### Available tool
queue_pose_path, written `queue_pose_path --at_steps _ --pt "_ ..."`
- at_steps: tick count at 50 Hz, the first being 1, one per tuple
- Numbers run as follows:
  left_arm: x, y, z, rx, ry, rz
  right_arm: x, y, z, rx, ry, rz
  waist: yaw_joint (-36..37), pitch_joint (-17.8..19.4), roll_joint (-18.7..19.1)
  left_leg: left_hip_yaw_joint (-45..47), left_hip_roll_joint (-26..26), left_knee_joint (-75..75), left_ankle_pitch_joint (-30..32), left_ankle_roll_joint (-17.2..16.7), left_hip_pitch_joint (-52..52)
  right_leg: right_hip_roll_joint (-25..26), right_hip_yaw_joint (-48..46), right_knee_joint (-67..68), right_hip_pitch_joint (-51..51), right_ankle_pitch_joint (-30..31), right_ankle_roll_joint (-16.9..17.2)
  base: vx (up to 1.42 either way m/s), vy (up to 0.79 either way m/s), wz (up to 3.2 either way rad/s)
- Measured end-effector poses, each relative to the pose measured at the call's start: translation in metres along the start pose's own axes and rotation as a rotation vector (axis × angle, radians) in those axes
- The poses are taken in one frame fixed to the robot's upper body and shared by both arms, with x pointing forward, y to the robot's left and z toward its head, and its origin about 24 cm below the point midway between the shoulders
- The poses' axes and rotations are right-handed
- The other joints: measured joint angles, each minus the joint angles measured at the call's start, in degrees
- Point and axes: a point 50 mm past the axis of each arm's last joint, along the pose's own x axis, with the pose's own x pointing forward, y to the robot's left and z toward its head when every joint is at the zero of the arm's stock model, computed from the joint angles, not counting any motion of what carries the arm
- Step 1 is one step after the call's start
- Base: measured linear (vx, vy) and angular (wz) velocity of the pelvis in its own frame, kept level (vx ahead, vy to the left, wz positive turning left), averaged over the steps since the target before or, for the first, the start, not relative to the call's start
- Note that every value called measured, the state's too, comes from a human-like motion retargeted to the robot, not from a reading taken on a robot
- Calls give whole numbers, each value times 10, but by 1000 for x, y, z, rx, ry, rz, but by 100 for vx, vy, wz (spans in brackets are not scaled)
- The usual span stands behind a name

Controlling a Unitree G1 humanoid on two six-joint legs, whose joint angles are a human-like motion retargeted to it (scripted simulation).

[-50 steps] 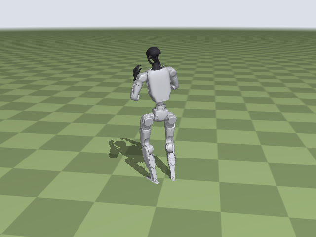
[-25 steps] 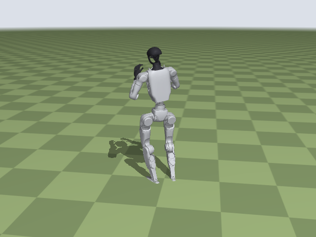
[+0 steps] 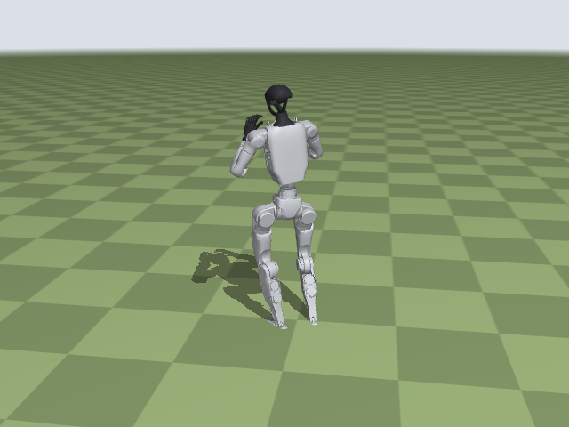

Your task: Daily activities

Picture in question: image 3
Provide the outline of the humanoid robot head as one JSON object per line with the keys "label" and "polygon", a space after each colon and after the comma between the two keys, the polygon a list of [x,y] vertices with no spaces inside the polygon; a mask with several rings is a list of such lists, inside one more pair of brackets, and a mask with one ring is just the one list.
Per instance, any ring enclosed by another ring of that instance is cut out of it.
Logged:
{"label": "humanoid robot head", "polygon": [[[276,122],[273,126],[283,127],[288,125],[296,125],[295,122],[289,119],[287,116],[286,104],[287,100],[292,98],[292,93],[290,89],[285,85],[273,85],[265,93],[265,99],[268,105],[268,110],[274,116],[276,116]],[[271,101],[276,101],[278,104],[283,104],[282,109],[276,113],[272,110],[270,106]]]}

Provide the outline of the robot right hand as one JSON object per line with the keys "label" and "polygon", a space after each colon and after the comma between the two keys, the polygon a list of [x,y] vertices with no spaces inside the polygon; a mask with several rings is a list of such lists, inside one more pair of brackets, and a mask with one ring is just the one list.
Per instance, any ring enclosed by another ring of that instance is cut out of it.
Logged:
{"label": "robot right hand", "polygon": [[279,112],[282,109],[281,105],[276,103],[275,101],[271,101],[270,105],[273,105],[277,109],[277,112]]}

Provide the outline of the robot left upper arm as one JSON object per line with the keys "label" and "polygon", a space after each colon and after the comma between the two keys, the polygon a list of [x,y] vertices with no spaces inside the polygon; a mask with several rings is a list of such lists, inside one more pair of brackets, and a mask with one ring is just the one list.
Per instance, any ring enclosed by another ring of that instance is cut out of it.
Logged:
{"label": "robot left upper arm", "polygon": [[268,132],[266,129],[252,130],[247,134],[245,144],[239,153],[236,165],[231,172],[236,177],[244,177],[247,172],[247,165],[252,160],[257,149],[262,148],[267,141]]}

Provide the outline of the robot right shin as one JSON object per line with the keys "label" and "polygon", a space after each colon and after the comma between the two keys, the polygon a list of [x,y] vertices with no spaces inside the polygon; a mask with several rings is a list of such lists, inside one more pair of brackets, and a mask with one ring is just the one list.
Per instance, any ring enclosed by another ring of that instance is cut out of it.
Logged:
{"label": "robot right shin", "polygon": [[310,273],[303,274],[300,273],[301,279],[301,290],[303,296],[305,298],[307,304],[307,310],[309,315],[309,321],[312,322],[312,317],[314,318],[315,322],[317,321],[317,314],[316,314],[316,292],[317,292],[317,284],[316,284],[316,277],[314,273],[314,262],[311,256],[309,256],[310,260]]}

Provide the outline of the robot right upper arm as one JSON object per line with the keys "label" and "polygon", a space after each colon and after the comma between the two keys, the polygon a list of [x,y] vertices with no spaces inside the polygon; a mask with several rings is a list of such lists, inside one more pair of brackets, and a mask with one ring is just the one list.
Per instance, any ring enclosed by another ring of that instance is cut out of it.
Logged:
{"label": "robot right upper arm", "polygon": [[320,158],[324,153],[321,145],[321,140],[318,134],[318,128],[309,120],[304,120],[301,122],[305,125],[307,132],[307,142],[310,146],[308,150],[308,156],[311,159],[316,160]]}

